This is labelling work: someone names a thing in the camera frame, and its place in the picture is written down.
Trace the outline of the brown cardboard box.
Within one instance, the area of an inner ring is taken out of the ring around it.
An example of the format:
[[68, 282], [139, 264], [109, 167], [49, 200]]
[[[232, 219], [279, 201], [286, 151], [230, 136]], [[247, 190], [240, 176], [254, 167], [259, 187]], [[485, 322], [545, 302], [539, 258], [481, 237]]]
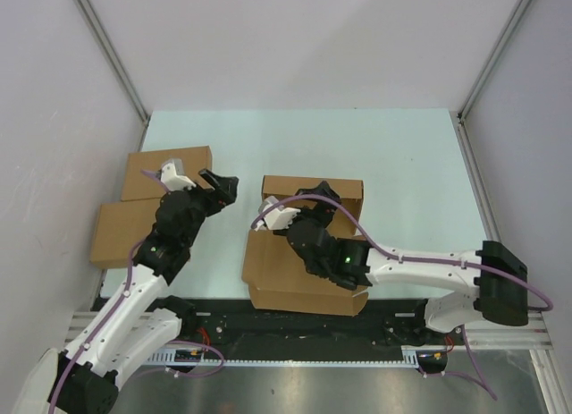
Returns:
[[[364, 195], [361, 180], [265, 175], [262, 199], [271, 196], [286, 199], [299, 189], [315, 188], [321, 181], [328, 182], [341, 197], [344, 208], [358, 220]], [[327, 231], [336, 238], [354, 238], [356, 225], [336, 211]], [[251, 302], [257, 309], [353, 317], [368, 299], [365, 286], [349, 291], [309, 274], [285, 236], [262, 229], [248, 233], [242, 280], [248, 285]]]

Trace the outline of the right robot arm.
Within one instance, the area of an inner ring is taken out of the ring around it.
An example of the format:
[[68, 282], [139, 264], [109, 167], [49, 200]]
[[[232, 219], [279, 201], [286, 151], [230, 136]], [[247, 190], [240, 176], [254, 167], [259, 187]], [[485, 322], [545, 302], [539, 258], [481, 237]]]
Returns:
[[420, 342], [433, 343], [444, 333], [479, 319], [497, 325], [527, 325], [527, 267], [502, 243], [484, 241], [478, 250], [416, 254], [385, 248], [368, 236], [360, 240], [335, 237], [328, 226], [341, 209], [341, 201], [329, 184], [320, 182], [296, 194], [314, 206], [279, 207], [284, 222], [275, 232], [286, 237], [309, 274], [349, 291], [411, 283], [447, 292], [427, 300], [423, 315], [412, 321], [413, 335]]

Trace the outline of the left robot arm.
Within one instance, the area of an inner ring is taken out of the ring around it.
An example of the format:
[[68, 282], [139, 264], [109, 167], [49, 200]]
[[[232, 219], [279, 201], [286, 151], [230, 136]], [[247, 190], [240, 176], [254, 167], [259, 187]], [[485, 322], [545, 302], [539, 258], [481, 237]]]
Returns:
[[202, 187], [174, 163], [164, 165], [150, 233], [128, 255], [127, 276], [89, 325], [58, 355], [48, 412], [107, 413], [130, 376], [159, 348], [198, 330], [195, 307], [164, 292], [189, 261], [205, 220], [233, 204], [239, 180], [208, 169]]

